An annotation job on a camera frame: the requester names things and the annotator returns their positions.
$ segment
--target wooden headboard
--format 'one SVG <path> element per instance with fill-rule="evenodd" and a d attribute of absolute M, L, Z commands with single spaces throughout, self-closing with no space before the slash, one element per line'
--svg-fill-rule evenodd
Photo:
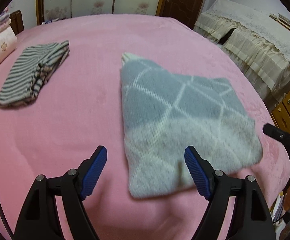
<path fill-rule="evenodd" d="M 22 18 L 22 13 L 20 10 L 11 13 L 10 17 L 11 19 L 11 28 L 15 35 L 21 33 L 24 31 L 24 25 L 23 25 L 23 18 Z"/>

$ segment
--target folded striped garment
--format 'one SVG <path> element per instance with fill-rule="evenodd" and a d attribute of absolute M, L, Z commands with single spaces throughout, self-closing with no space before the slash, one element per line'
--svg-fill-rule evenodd
<path fill-rule="evenodd" d="M 27 47 L 0 90 L 0 108 L 27 105 L 69 53 L 69 41 Z"/>

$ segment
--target white lace cover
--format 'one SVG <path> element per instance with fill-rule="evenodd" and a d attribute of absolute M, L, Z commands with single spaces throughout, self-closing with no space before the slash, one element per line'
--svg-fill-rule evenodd
<path fill-rule="evenodd" d="M 290 62 L 290 31 L 267 15 L 229 0 L 216 0 L 206 13 L 239 22 L 273 43 Z"/>

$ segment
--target brown door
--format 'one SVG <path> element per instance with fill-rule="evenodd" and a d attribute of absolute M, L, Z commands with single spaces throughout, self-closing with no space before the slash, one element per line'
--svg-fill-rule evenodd
<path fill-rule="evenodd" d="M 194 28 L 203 0 L 165 0 L 163 17 L 172 17 Z"/>

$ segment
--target silver bolt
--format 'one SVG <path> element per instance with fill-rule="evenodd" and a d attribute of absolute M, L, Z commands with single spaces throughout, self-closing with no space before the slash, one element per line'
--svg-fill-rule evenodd
<path fill-rule="evenodd" d="M 247 179 L 248 179 L 250 182 L 255 181 L 255 177 L 252 176 L 252 175 L 248 175 L 248 176 L 247 176 Z"/>
<path fill-rule="evenodd" d="M 221 170 L 215 170 L 215 175 L 221 177 L 224 175 L 224 173 Z"/>
<path fill-rule="evenodd" d="M 77 170 L 75 170 L 75 169 L 70 169 L 70 170 L 68 171 L 68 175 L 73 176 L 73 175 L 76 174 L 76 172 L 77 172 Z"/>
<path fill-rule="evenodd" d="M 36 177 L 36 180 L 37 181 L 42 181 L 43 179 L 44 179 L 44 175 L 43 174 L 41 174 L 41 175 L 38 175 L 37 177 Z"/>

